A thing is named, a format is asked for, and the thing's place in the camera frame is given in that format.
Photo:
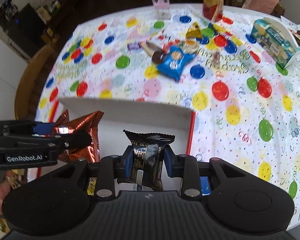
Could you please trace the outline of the person's left hand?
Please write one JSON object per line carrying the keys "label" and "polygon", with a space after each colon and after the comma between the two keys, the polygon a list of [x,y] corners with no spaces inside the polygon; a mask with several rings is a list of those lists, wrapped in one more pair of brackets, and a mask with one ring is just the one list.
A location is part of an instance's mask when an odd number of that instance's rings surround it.
{"label": "person's left hand", "polygon": [[5,173],[3,181],[0,183],[0,215],[2,215],[2,203],[4,198],[10,192],[10,179],[14,177],[12,170],[8,170]]}

